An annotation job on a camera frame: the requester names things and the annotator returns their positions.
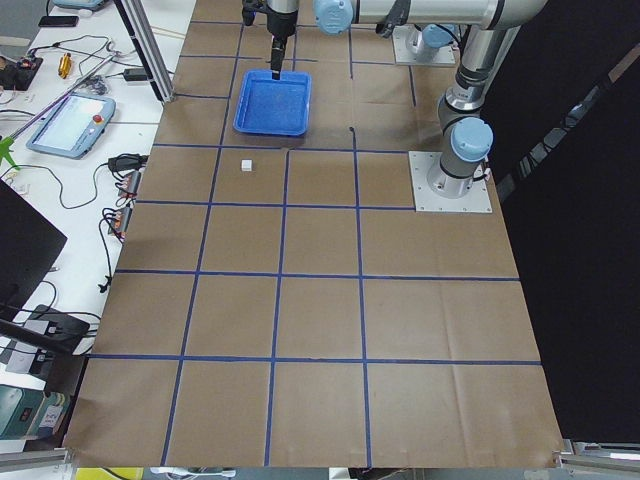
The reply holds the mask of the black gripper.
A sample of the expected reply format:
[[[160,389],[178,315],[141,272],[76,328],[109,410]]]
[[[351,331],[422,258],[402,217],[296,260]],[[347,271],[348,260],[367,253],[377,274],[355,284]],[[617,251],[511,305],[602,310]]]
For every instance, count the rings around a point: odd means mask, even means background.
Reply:
[[[267,0],[267,29],[273,35],[270,54],[270,69],[273,80],[281,78],[282,64],[286,54],[286,39],[277,36],[295,34],[298,20],[298,0]]]

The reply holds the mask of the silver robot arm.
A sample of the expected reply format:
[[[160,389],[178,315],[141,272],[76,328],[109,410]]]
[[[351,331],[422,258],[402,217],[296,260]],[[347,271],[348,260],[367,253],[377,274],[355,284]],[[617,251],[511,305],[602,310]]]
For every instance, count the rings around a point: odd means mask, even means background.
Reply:
[[[434,193],[456,199],[479,179],[475,171],[492,146],[493,132],[479,111],[505,37],[545,5],[544,1],[314,1],[312,8],[316,25],[327,35],[362,23],[374,24],[382,38],[407,23],[468,27],[455,81],[438,105],[443,151],[427,174]]]
[[[404,43],[412,54],[422,55],[435,53],[458,41],[454,24],[413,24]]]

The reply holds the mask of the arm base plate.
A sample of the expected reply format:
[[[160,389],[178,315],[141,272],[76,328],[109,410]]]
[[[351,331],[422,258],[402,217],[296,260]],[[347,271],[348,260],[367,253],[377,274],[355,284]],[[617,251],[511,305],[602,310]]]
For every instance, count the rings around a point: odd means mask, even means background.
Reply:
[[[457,179],[441,168],[440,152],[409,151],[415,210],[419,213],[491,214],[488,181],[481,165]]]
[[[428,67],[453,67],[456,64],[452,45],[454,25],[442,28],[435,24],[398,26],[392,40],[395,63],[398,65],[418,65]]]

